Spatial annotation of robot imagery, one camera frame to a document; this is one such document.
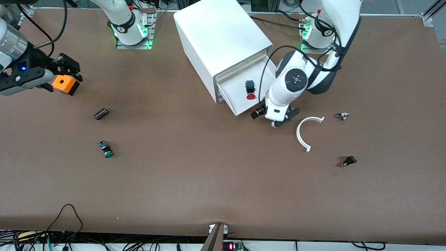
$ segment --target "metal bracket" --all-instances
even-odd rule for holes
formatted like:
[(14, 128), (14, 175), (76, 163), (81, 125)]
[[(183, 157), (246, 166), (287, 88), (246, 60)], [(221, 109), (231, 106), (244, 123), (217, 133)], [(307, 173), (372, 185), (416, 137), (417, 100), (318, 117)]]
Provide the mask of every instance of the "metal bracket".
[[(28, 15), (29, 17), (34, 16), (34, 12), (36, 12), (36, 7), (29, 6), (29, 5), (26, 6), (25, 4), (21, 4), (20, 6), (23, 8), (23, 10), (25, 11), (26, 15)], [(25, 18), (25, 16), (22, 13), (20, 13), (20, 20), (17, 23), (18, 26), (20, 26), (22, 24), (22, 21), (23, 21), (24, 18)]]
[(223, 236), (225, 231), (227, 233), (227, 225), (221, 223), (209, 225), (209, 230), (211, 233), (206, 238), (200, 251), (221, 251)]
[(432, 24), (432, 18), (426, 18), (426, 15), (424, 15), (424, 13), (421, 13), (421, 17), (423, 19), (423, 24), (424, 27), (433, 27), (434, 25)]
[[(227, 234), (227, 225), (223, 225), (223, 226), (224, 226), (223, 233), (224, 233), (224, 234)], [(215, 227), (215, 224), (209, 225), (209, 233), (212, 232), (212, 230), (214, 229), (214, 227)]]

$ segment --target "wire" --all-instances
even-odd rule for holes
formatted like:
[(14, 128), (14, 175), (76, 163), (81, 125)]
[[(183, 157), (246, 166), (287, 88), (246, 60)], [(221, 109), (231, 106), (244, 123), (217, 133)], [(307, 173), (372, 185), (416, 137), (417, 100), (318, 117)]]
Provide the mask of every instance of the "wire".
[(64, 8), (63, 24), (62, 24), (62, 28), (60, 29), (60, 32), (57, 35), (57, 37), (54, 38), (53, 40), (51, 40), (52, 44), (54, 44), (57, 40), (59, 40), (59, 38), (62, 36), (63, 32), (65, 31), (66, 20), (67, 20), (67, 17), (68, 17), (68, 9), (66, 7), (66, 0), (62, 0), (62, 2), (63, 2), (63, 8)]
[(62, 36), (63, 32), (65, 31), (66, 20), (67, 20), (67, 16), (68, 16), (68, 9), (67, 9), (67, 6), (66, 6), (66, 0), (62, 0), (62, 2), (63, 2), (63, 9), (64, 9), (64, 17), (63, 17), (62, 28), (60, 29), (59, 34), (56, 36), (56, 38), (54, 38), (54, 39), (52, 39), (50, 41), (44, 42), (44, 43), (42, 43), (40, 45), (36, 45), (34, 47), (35, 49), (42, 48), (42, 47), (47, 46), (49, 44), (54, 44), (57, 40), (59, 40), (59, 38)]
[(14, 243), (14, 249), (20, 251), (19, 238), (14, 231), (12, 231), (12, 242)]
[(65, 231), (62, 232), (62, 236), (60, 236), (59, 241), (55, 241), (55, 242), (54, 242), (54, 244), (53, 244), (54, 247), (57, 247), (57, 245), (59, 245), (59, 244), (62, 242), (63, 237), (65, 236), (66, 232), (67, 232), (67, 230), (65, 230)]
[(159, 6), (156, 6), (156, 5), (152, 4), (152, 3), (151, 3), (150, 1), (148, 1), (148, 0), (138, 0), (138, 1), (141, 2), (141, 3), (147, 4), (147, 5), (151, 5), (151, 6), (153, 6), (153, 7), (156, 7), (156, 8), (161, 9)]
[(153, 22), (153, 24), (148, 25), (147, 27), (154, 26), (154, 25), (158, 22), (158, 20), (160, 20), (160, 19), (166, 14), (167, 9), (169, 9), (169, 8), (172, 7), (172, 6), (167, 7), (166, 10), (164, 10), (163, 13), (160, 15), (160, 17), (157, 17), (157, 19)]
[(98, 235), (99, 235), (99, 238), (101, 238), (101, 242), (102, 242), (102, 245), (105, 247), (105, 250), (107, 250), (107, 251), (111, 251), (111, 250), (107, 247), (107, 245), (105, 245), (105, 242), (104, 242), (104, 240), (102, 239), (101, 234), (98, 233)]
[(83, 222), (82, 222), (81, 218), (79, 217), (78, 212), (76, 211), (76, 208), (74, 208), (74, 206), (73, 206), (72, 204), (70, 204), (70, 203), (65, 204), (65, 205), (60, 209), (60, 212), (59, 212), (59, 214), (57, 215), (57, 217), (54, 219), (54, 221), (53, 221), (53, 222), (48, 226), (48, 228), (46, 229), (46, 232), (48, 232), (48, 231), (50, 230), (50, 227), (51, 227), (51, 226), (52, 226), (52, 225), (59, 219), (60, 215), (62, 214), (63, 209), (64, 209), (66, 206), (70, 206), (70, 207), (73, 209), (74, 214), (76, 215), (76, 218), (77, 218), (77, 219), (79, 220), (79, 222), (81, 223), (81, 227), (80, 227), (76, 232), (72, 233), (72, 234), (68, 237), (67, 242), (65, 243), (65, 246), (66, 246), (66, 244), (68, 243), (68, 241), (70, 240), (70, 238), (73, 237), (73, 235), (77, 234), (77, 233), (78, 233), (80, 230), (82, 230), (82, 228), (83, 228)]
[(302, 0), (297, 0), (297, 1), (298, 1), (298, 3), (299, 3), (298, 7), (301, 8), (302, 12), (303, 12), (305, 15), (309, 16), (310, 18), (313, 18), (314, 20), (317, 20), (317, 21), (323, 23), (325, 26), (327, 26), (327, 27), (329, 27), (331, 30), (333, 30), (333, 32), (334, 32), (334, 43), (336, 43), (336, 39), (337, 39), (337, 40), (339, 41), (339, 45), (342, 46), (341, 39), (339, 38), (339, 34), (338, 34), (338, 32), (336, 31), (336, 29), (335, 29), (333, 26), (331, 26), (330, 24), (328, 24), (327, 22), (325, 22), (324, 20), (321, 20), (321, 19), (319, 19), (318, 17), (314, 17), (314, 16), (310, 15), (306, 10), (304, 10), (304, 9), (302, 8)]
[(261, 18), (258, 18), (258, 17), (252, 17), (252, 16), (251, 16), (251, 18), (252, 18), (252, 19), (256, 19), (256, 20), (260, 20), (260, 21), (263, 21), (263, 22), (267, 22), (267, 23), (270, 23), (270, 24), (280, 25), (280, 26), (289, 27), (289, 28), (294, 28), (294, 29), (299, 29), (299, 30), (305, 30), (305, 28), (303, 28), (303, 27), (297, 27), (297, 26), (292, 26), (292, 25), (286, 25), (286, 24), (276, 23), (276, 22), (273, 22), (273, 21), (270, 21), (270, 20), (261, 19)]
[(46, 245), (48, 246), (48, 250), (49, 250), (49, 251), (53, 251), (53, 249), (51, 248), (50, 236), (49, 236), (49, 235), (48, 235), (48, 237), (46, 238)]
[(375, 250), (375, 251), (381, 251), (381, 250), (384, 250), (384, 249), (386, 248), (386, 244), (385, 244), (385, 243), (382, 243), (382, 244), (383, 244), (383, 247), (382, 247), (382, 248), (368, 247), (368, 246), (365, 245), (364, 242), (361, 242), (362, 246), (356, 245), (354, 242), (351, 242), (351, 243), (352, 243), (355, 247), (365, 249), (365, 251), (368, 251), (369, 249), (370, 249), (370, 250)]
[(293, 21), (299, 22), (299, 19), (293, 18), (292, 16), (288, 15), (288, 13), (286, 13), (285, 11), (281, 11), (281, 10), (278, 9), (276, 12), (282, 13), (282, 14), (285, 15), (285, 17), (287, 17), (287, 18), (289, 18), (289, 19), (291, 19)]
[[(339, 42), (339, 46), (342, 47), (341, 39), (339, 38), (339, 34), (338, 34), (338, 32), (336, 31), (336, 29), (335, 29), (333, 26), (331, 26), (330, 24), (328, 24), (327, 22), (325, 22), (324, 20), (319, 19), (317, 16), (314, 17), (314, 16), (312, 16), (311, 14), (309, 14), (306, 10), (304, 10), (304, 8), (302, 7), (302, 0), (296, 0), (296, 1), (297, 1), (297, 3), (298, 3), (297, 7), (298, 7), (298, 8), (301, 8), (301, 10), (302, 10), (302, 12), (303, 12), (304, 14), (306, 14), (306, 15), (307, 15), (308, 17), (310, 17), (310, 18), (313, 18), (314, 20), (317, 20), (317, 21), (323, 23), (323, 24), (324, 24), (325, 26), (327, 26), (330, 30), (332, 30), (333, 33), (334, 33), (334, 41), (333, 41), (333, 43), (335, 44), (335, 43), (336, 43), (336, 40), (337, 40), (337, 41)], [(297, 21), (297, 22), (299, 22), (298, 19), (291, 17), (290, 15), (288, 15), (288, 13), (286, 13), (286, 12), (284, 12), (284, 11), (277, 10), (277, 12), (284, 14), (287, 18), (289, 18), (289, 19), (291, 19), (291, 20), (293, 20), (293, 21)], [(324, 56), (325, 54), (327, 54), (330, 50), (333, 50), (333, 49), (330, 48), (330, 49), (328, 49), (327, 51), (325, 51), (322, 55), (319, 56), (319, 58), (318, 58), (318, 65), (320, 64), (320, 59), (322, 58), (322, 56)]]
[(138, 9), (142, 9), (141, 5), (138, 5), (134, 0), (132, 0), (133, 4), (138, 7)]
[[(39, 29), (39, 31), (41, 31), (49, 40), (53, 40), (50, 35), (48, 35), (48, 33), (46, 31), (44, 31), (36, 22), (34, 22), (34, 20), (32, 20), (26, 13), (25, 10), (20, 6), (20, 4), (17, 4), (17, 7), (19, 8), (20, 12), (22, 12), (22, 14), (26, 17), (26, 19), (28, 19), (37, 29)], [(48, 54), (48, 57), (51, 57), (51, 55), (54, 52), (54, 44), (51, 44), (51, 51)]]
[(278, 51), (279, 49), (282, 49), (282, 48), (291, 48), (291, 49), (294, 49), (294, 50), (298, 51), (299, 53), (301, 53), (301, 54), (304, 56), (304, 58), (306, 58), (311, 64), (313, 64), (313, 66), (320, 68), (321, 71), (337, 71), (337, 70), (341, 69), (340, 66), (339, 66), (338, 68), (336, 68), (336, 69), (326, 69), (326, 68), (320, 67), (320, 66), (317, 65), (315, 62), (313, 62), (313, 61), (311, 60), (311, 58), (310, 58), (305, 52), (301, 51), (300, 49), (298, 49), (298, 48), (296, 48), (296, 47), (294, 47), (294, 46), (290, 46), (290, 45), (282, 45), (282, 46), (278, 47), (278, 48), (275, 49), (275, 50), (271, 53), (271, 55), (268, 57), (268, 60), (267, 60), (266, 63), (265, 63), (265, 67), (263, 67), (262, 76), (260, 77), (260, 84), (259, 84), (259, 106), (260, 106), (260, 108), (262, 109), (262, 111), (263, 111), (264, 113), (265, 113), (265, 109), (263, 108), (262, 103), (261, 103), (261, 100), (260, 100), (260, 94), (261, 94), (260, 90), (261, 90), (261, 88), (262, 88), (263, 75), (265, 74), (266, 67), (267, 67), (267, 65), (268, 65), (268, 62), (271, 60), (271, 57), (276, 53), (276, 51)]

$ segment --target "white curved part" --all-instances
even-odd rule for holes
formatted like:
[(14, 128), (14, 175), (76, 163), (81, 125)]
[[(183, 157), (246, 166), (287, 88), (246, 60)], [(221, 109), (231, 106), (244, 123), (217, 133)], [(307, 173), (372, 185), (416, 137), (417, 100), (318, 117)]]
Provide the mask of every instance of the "white curved part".
[(296, 130), (296, 135), (297, 135), (297, 140), (299, 141), (299, 143), (305, 147), (307, 150), (306, 152), (309, 152), (311, 149), (311, 146), (308, 145), (307, 143), (305, 143), (305, 141), (302, 139), (301, 137), (301, 125), (303, 124), (303, 122), (308, 121), (308, 120), (313, 120), (313, 121), (317, 121), (319, 123), (321, 123), (324, 120), (325, 117), (319, 118), (319, 117), (306, 117), (304, 118), (299, 125), (297, 126), (297, 130)]

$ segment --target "brown table surface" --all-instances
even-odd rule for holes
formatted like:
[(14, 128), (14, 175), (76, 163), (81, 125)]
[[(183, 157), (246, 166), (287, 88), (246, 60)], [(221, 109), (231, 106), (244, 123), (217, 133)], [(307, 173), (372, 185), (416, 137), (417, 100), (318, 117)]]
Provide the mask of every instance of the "brown table surface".
[[(62, 17), (34, 19), (55, 37)], [(206, 235), (224, 222), (240, 238), (446, 243), (446, 63), (421, 18), (363, 18), (331, 89), (304, 93), (279, 129), (213, 102), (172, 13), (152, 50), (114, 49), (106, 22), (69, 11), (55, 52), (81, 65), (74, 96), (0, 97), (0, 229), (44, 230), (72, 203), (83, 231)], [(298, 45), (296, 30), (258, 24), (276, 48)], [(27, 21), (21, 31), (45, 41)], [(112, 114), (97, 121), (102, 107)], [(325, 120), (303, 125), (306, 153), (296, 127), (308, 116)], [(349, 155), (358, 162), (339, 168)], [(70, 209), (52, 229), (67, 228), (78, 228)]]

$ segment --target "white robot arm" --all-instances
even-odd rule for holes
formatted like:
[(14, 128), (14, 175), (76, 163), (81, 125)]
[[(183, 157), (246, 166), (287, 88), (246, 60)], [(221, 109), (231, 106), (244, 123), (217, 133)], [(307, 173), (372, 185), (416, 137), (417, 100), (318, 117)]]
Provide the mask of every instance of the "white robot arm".
[(264, 105), (251, 114), (252, 118), (265, 114), (273, 127), (281, 126), (299, 113), (289, 106), (305, 90), (312, 94), (328, 90), (359, 28), (361, 4), (362, 0), (322, 0), (322, 10), (303, 38), (315, 48), (331, 44), (327, 60), (319, 62), (297, 48), (287, 53), (277, 66), (276, 81), (267, 91)]
[(125, 0), (91, 0), (99, 6), (111, 22), (115, 36), (125, 45), (135, 45), (147, 37), (147, 15), (130, 10)]
[[(27, 0), (4, 0), (9, 4), (22, 4)], [(125, 0), (91, 0), (107, 15), (115, 36), (125, 45), (135, 45), (147, 37), (147, 15), (130, 10)], [(5, 13), (0, 8), (0, 15)], [(25, 36), (11, 24), (0, 18), (0, 94), (9, 96), (33, 87), (54, 91), (49, 84), (55, 75), (71, 75), (82, 81), (79, 63), (61, 53), (52, 59), (31, 44)]]

